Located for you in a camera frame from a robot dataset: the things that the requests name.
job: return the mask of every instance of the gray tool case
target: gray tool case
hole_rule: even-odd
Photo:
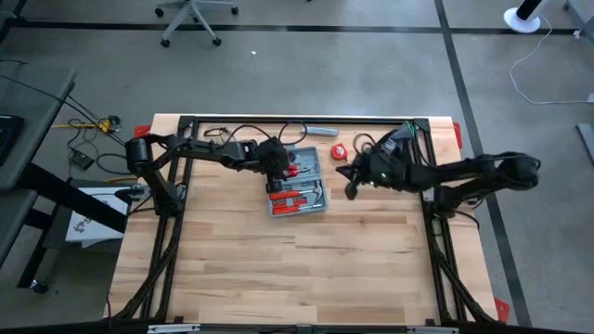
[[[282,191],[269,194],[268,212],[273,217],[286,217],[295,214],[325,211],[328,208],[328,202],[326,199],[326,190],[324,186],[324,180],[322,179],[322,169],[319,164],[316,148],[289,148],[287,150],[289,152],[291,165],[296,166],[300,172],[296,176],[288,177],[286,181],[283,179],[279,180],[282,186]],[[295,198],[278,200],[271,199],[271,197],[279,196],[280,193],[287,191],[311,192],[304,193]],[[277,204],[277,210],[280,210],[280,203],[283,200],[286,204],[286,207],[288,208],[294,208],[295,206],[309,208],[302,209],[297,212],[276,213],[275,204]]]

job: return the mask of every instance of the office chair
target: office chair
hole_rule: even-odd
[[[202,24],[202,27],[210,34],[213,38],[213,44],[219,46],[222,41],[220,38],[216,37],[211,26],[208,25],[208,22],[204,19],[202,14],[200,13],[200,4],[204,5],[212,5],[212,6],[231,6],[231,13],[233,15],[239,14],[239,8],[235,6],[235,3],[232,1],[214,1],[214,0],[178,0],[173,1],[170,3],[159,4],[157,8],[155,8],[155,14],[157,14],[158,18],[162,18],[163,16],[163,8],[179,8],[179,12],[175,16],[174,20],[169,23],[167,29],[163,33],[163,38],[161,39],[161,46],[169,47],[169,35],[174,32],[177,27],[186,19],[186,17],[191,16],[194,22]]]

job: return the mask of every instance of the toolbox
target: toolbox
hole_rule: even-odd
[[[316,148],[289,148],[291,167],[285,179],[279,177],[282,190],[268,194],[268,211],[273,217],[322,212],[328,208],[322,169]]]

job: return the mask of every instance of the red tape measure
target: red tape measure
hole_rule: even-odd
[[[346,151],[346,148],[344,148],[343,144],[336,144],[330,150],[330,156],[332,156],[332,158],[336,161],[343,161],[346,160],[348,152]]]

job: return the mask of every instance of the wooden tabletop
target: wooden tabletop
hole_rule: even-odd
[[[156,115],[151,132],[174,133],[179,116]],[[282,123],[258,126],[277,134]],[[430,123],[437,162],[458,161],[452,120],[430,118]],[[202,123],[200,136],[217,126],[232,130],[238,124]],[[427,318],[438,319],[419,195],[361,186],[356,200],[348,200],[346,179],[334,172],[341,163],[329,156],[330,147],[342,142],[352,158],[355,134],[379,139],[393,127],[324,126],[341,133],[336,138],[310,135],[298,147],[317,148],[329,201],[325,212],[272,218],[263,175],[194,161],[168,318],[182,315],[185,322],[202,324],[340,325],[423,325]],[[283,141],[297,139],[299,132],[298,126],[288,128]],[[250,128],[236,138],[265,139]],[[147,276],[157,222],[153,212],[128,221],[110,290],[113,313]],[[476,225],[462,216],[449,223],[461,280],[496,316]],[[453,315],[451,288],[444,281]],[[160,294],[161,282],[153,312]]]

